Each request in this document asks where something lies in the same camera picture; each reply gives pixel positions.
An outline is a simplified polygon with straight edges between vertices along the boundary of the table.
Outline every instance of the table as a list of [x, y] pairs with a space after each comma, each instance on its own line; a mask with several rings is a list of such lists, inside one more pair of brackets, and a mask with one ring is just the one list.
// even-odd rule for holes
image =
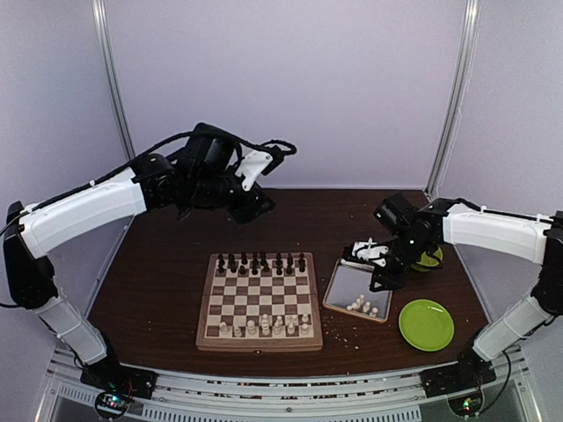
[[[443, 247], [444, 268], [409, 272], [395, 292], [386, 324], [321, 309], [324, 347], [307, 353], [211, 353], [195, 347], [201, 294], [212, 253], [310, 251], [319, 300], [325, 294], [342, 248], [372, 236], [389, 239], [372, 213], [392, 191], [267, 190], [276, 209], [237, 226], [226, 211], [195, 210], [176, 221], [173, 207], [141, 215], [117, 253], [90, 320], [111, 339], [124, 363], [213, 375], [346, 375], [419, 367], [452, 361], [486, 324], [486, 317], [457, 254]], [[422, 192], [405, 196], [421, 206]], [[448, 347], [425, 353], [409, 346], [398, 330], [398, 314], [412, 300], [445, 306], [456, 326]]]

